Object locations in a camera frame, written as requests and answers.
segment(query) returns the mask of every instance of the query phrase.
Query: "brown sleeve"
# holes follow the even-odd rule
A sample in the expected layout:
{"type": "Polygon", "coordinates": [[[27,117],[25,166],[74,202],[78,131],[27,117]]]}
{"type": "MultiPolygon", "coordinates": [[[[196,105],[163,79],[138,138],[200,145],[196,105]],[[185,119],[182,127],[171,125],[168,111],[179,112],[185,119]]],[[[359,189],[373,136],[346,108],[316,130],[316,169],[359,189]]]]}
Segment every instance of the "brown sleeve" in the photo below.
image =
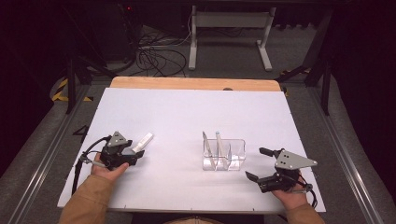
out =
{"type": "Polygon", "coordinates": [[[112,190],[113,184],[109,180],[89,175],[67,202],[59,223],[105,223],[112,190]]]}
{"type": "Polygon", "coordinates": [[[324,224],[323,219],[309,203],[289,210],[286,215],[289,224],[324,224]]]}

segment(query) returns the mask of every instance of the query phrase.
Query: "gray carpet floor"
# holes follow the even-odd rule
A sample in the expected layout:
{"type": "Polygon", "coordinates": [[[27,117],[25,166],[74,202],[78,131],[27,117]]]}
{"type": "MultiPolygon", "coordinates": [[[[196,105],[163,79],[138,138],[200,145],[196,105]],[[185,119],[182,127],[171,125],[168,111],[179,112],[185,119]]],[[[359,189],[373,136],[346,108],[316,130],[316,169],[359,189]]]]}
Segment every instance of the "gray carpet floor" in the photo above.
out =
{"type": "MultiPolygon", "coordinates": [[[[260,53],[255,41],[262,31],[246,30],[238,37],[226,37],[216,32],[203,32],[199,35],[197,64],[194,71],[184,69],[188,77],[225,77],[225,78],[252,78],[274,79],[283,70],[293,69],[300,65],[315,34],[315,29],[308,27],[287,28],[280,31],[273,28],[267,42],[267,51],[274,70],[265,72],[260,53]]],[[[189,43],[169,47],[189,57],[189,43]]],[[[163,53],[164,56],[182,63],[183,59],[173,53],[163,53]]],[[[163,69],[165,72],[177,70],[175,64],[169,63],[163,69]]],[[[134,65],[127,71],[120,73],[128,76],[139,69],[134,65]]],[[[367,223],[361,210],[359,201],[350,187],[348,177],[334,153],[332,139],[327,131],[317,109],[315,100],[310,92],[320,92],[320,85],[315,88],[306,88],[303,80],[305,75],[298,75],[282,83],[289,92],[287,97],[290,110],[301,136],[304,148],[309,158],[319,161],[314,168],[318,174],[318,185],[327,212],[321,214],[326,223],[367,223]]],[[[44,174],[39,191],[31,195],[32,203],[21,216],[20,223],[56,223],[62,209],[57,208],[59,196],[64,188],[65,177],[74,165],[81,146],[81,136],[73,132],[84,125],[89,126],[95,109],[99,104],[103,91],[108,87],[110,79],[94,77],[87,96],[92,96],[92,102],[82,102],[71,123],[65,130],[59,150],[54,161],[49,163],[49,171],[44,174]]],[[[50,150],[56,132],[65,118],[67,102],[55,102],[51,111],[42,120],[35,132],[26,142],[14,162],[9,166],[0,180],[0,219],[1,223],[10,220],[18,206],[23,193],[28,188],[32,176],[35,175],[43,156],[50,150]]],[[[365,156],[359,140],[347,116],[346,109],[339,95],[337,84],[332,79],[330,94],[330,118],[340,141],[346,147],[353,160],[361,179],[373,199],[375,208],[384,220],[384,223],[396,223],[396,208],[384,184],[365,156]]],[[[133,214],[108,212],[106,223],[131,223],[133,214]]],[[[278,216],[265,216],[266,223],[285,223],[278,216]]]]}

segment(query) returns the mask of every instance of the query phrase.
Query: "pen holder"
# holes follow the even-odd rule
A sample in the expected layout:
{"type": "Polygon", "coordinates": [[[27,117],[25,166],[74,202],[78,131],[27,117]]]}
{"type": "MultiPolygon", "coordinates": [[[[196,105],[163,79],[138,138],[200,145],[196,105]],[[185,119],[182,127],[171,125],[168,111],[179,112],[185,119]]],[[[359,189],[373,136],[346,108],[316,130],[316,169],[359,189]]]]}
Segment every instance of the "pen holder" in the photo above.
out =
{"type": "Polygon", "coordinates": [[[203,169],[205,171],[239,171],[246,158],[243,139],[222,139],[222,151],[216,139],[204,141],[203,169]]]}

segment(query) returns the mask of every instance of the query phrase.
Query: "human hand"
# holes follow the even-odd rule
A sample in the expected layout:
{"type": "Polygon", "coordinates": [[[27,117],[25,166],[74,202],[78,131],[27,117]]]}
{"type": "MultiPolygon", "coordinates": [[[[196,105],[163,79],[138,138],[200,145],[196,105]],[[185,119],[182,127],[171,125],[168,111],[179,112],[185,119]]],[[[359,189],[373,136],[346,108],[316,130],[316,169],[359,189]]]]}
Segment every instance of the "human hand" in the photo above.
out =
{"type": "MultiPolygon", "coordinates": [[[[95,161],[101,162],[100,160],[100,152],[96,153],[95,161]]],[[[125,162],[123,165],[117,167],[115,170],[108,170],[106,167],[100,167],[97,165],[92,165],[91,175],[99,175],[110,180],[112,183],[116,182],[116,180],[128,169],[129,164],[125,162]]]]}
{"type": "MultiPolygon", "coordinates": [[[[303,179],[299,177],[299,181],[304,183],[303,179]]],[[[281,189],[274,190],[272,193],[283,203],[286,210],[291,210],[301,205],[308,203],[305,193],[292,193],[294,190],[302,190],[303,186],[296,184],[291,191],[283,191],[281,189]]]]}

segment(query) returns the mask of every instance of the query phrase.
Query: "person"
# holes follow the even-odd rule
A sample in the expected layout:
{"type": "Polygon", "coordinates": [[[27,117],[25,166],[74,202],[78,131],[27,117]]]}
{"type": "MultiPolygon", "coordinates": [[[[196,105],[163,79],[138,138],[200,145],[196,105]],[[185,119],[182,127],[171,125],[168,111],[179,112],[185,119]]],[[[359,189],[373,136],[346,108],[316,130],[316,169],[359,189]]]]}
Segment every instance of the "person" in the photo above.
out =
{"type": "MultiPolygon", "coordinates": [[[[95,161],[100,162],[100,153],[95,156],[95,161]]],[[[76,192],[67,202],[61,213],[59,224],[89,224],[105,223],[107,204],[117,179],[128,169],[129,164],[123,165],[113,171],[93,165],[91,174],[78,187],[76,192]]],[[[301,189],[296,185],[293,190],[301,189]]],[[[308,203],[304,193],[290,193],[283,190],[272,192],[284,205],[289,224],[320,224],[324,223],[320,215],[308,203]]],[[[194,218],[182,218],[166,224],[195,223],[194,218]]],[[[200,218],[201,224],[221,224],[210,218],[200,218]]]]}

